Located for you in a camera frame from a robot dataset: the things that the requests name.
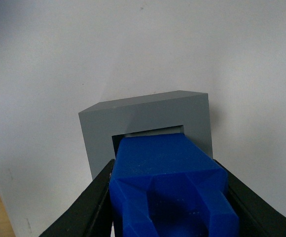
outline blue faceted block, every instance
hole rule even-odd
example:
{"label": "blue faceted block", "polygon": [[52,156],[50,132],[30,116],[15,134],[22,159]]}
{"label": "blue faceted block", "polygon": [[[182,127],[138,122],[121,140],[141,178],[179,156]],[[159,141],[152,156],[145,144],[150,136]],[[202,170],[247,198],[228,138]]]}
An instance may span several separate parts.
{"label": "blue faceted block", "polygon": [[237,237],[227,172],[181,133],[123,138],[110,199],[116,237]]}

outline blue object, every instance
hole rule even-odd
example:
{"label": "blue object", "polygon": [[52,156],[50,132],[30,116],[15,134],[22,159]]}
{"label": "blue object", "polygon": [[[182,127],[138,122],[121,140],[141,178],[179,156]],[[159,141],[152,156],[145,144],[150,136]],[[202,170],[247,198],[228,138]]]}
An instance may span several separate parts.
{"label": "blue object", "polygon": [[123,138],[110,183],[116,237],[237,237],[227,172],[181,133]]}

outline white wall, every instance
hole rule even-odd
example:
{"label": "white wall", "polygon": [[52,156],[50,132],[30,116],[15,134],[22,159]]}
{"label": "white wall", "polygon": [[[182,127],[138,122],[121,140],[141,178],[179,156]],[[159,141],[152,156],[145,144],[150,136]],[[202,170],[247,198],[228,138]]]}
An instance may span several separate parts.
{"label": "white wall", "polygon": [[0,195],[36,237],[91,182],[78,112],[209,93],[214,157],[286,216],[286,1],[0,1]]}

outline gray block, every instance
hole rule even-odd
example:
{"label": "gray block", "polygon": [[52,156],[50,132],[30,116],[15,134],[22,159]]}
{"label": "gray block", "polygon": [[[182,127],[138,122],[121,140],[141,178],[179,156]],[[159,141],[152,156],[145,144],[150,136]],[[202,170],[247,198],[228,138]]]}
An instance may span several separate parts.
{"label": "gray block", "polygon": [[92,177],[124,136],[184,133],[213,157],[208,94],[173,91],[100,102],[79,113]]}

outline gray foam block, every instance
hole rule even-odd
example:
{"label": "gray foam block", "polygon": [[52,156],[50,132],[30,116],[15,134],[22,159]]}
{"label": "gray foam block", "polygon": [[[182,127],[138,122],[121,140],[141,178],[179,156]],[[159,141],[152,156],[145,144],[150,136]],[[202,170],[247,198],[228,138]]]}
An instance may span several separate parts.
{"label": "gray foam block", "polygon": [[173,91],[100,102],[79,113],[92,177],[115,158],[123,136],[184,133],[213,157],[208,94]]}

